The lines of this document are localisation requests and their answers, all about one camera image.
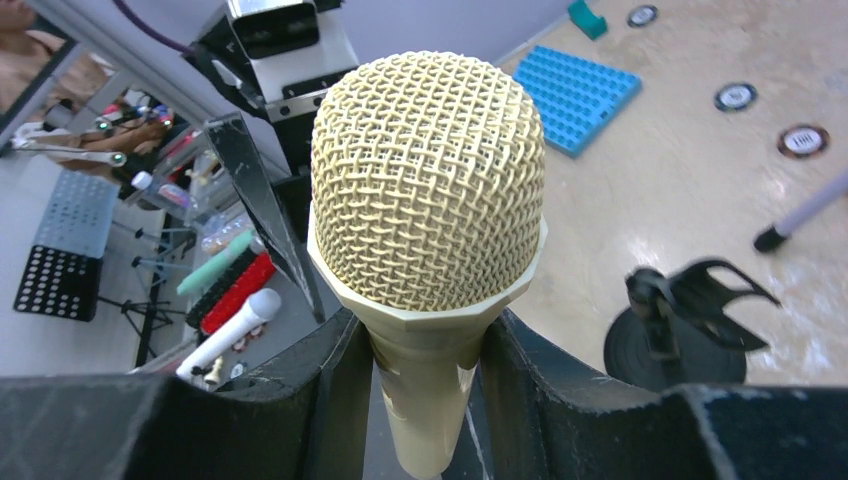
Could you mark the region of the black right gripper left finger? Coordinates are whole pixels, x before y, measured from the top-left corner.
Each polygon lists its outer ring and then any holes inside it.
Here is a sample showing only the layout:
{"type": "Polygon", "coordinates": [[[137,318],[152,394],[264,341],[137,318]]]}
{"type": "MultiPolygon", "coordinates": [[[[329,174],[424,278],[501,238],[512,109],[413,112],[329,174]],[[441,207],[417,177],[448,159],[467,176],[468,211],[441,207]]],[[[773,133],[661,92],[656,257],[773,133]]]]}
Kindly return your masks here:
{"type": "Polygon", "coordinates": [[[164,374],[7,378],[5,479],[359,479],[372,352],[338,311],[223,392],[164,374]]]}

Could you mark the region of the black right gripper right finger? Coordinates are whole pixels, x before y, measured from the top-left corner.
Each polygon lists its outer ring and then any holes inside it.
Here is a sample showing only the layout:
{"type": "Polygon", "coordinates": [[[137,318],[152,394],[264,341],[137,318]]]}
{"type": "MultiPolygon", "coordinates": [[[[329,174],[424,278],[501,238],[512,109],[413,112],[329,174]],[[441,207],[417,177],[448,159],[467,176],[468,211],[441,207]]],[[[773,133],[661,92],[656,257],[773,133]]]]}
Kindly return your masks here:
{"type": "Polygon", "coordinates": [[[843,479],[843,388],[684,384],[654,393],[609,377],[510,311],[481,367],[499,479],[843,479]]]}

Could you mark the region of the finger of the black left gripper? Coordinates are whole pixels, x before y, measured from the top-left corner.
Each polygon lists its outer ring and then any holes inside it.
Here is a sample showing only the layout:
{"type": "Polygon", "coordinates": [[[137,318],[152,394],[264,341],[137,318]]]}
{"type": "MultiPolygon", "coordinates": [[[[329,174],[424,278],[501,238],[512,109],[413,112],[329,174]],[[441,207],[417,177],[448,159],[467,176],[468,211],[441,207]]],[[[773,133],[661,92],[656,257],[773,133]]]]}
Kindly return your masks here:
{"type": "Polygon", "coordinates": [[[279,201],[244,118],[230,113],[203,123],[203,131],[251,217],[277,270],[301,290],[315,321],[326,320],[305,247],[279,201]]]}

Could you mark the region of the black microphone desk stand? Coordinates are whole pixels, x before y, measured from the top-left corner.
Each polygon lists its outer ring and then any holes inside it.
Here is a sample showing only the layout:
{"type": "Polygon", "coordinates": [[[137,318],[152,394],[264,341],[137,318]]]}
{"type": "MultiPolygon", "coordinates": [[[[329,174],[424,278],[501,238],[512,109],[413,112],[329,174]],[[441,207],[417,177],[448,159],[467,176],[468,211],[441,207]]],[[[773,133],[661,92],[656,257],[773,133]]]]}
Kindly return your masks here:
{"type": "Polygon", "coordinates": [[[660,392],[685,383],[742,384],[747,354],[769,344],[725,308],[743,297],[781,302],[729,261],[707,257],[666,276],[641,266],[626,278],[629,306],[609,327],[606,373],[660,392]]]}

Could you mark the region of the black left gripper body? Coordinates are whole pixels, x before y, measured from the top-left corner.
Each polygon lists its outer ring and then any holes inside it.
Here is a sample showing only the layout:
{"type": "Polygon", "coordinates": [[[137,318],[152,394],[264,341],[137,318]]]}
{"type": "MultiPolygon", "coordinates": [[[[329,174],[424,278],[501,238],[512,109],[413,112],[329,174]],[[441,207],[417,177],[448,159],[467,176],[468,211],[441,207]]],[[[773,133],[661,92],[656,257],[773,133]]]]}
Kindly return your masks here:
{"type": "Polygon", "coordinates": [[[282,147],[290,175],[272,184],[277,199],[300,243],[308,233],[309,208],[312,199],[311,142],[315,112],[285,119],[270,120],[282,147]]]}

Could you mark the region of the cream microphone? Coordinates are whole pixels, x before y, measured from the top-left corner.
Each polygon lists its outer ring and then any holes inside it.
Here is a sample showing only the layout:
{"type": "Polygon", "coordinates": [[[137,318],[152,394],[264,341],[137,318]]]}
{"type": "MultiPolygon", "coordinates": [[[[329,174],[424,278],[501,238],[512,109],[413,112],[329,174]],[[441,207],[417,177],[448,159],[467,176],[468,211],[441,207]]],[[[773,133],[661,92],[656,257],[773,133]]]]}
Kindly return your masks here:
{"type": "Polygon", "coordinates": [[[311,260],[369,334],[400,465],[437,477],[454,454],[483,336],[541,258],[540,114],[480,59],[377,59],[319,107],[311,184],[311,260]]]}

